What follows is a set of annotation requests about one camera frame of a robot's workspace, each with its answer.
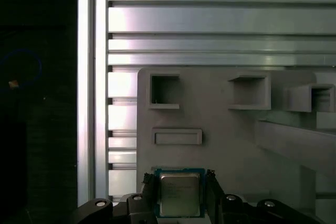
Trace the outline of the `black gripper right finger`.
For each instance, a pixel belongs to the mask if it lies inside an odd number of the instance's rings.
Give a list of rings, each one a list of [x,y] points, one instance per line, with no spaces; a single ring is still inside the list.
[[[305,215],[275,199],[263,199],[255,206],[234,194],[226,194],[213,170],[205,175],[205,209],[211,223],[223,224],[317,224]]]

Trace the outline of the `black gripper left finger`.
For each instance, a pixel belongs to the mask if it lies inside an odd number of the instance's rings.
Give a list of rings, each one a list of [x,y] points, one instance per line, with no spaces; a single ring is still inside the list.
[[[117,205],[96,198],[77,208],[77,223],[157,223],[154,213],[157,179],[145,173],[140,192],[125,197]]]

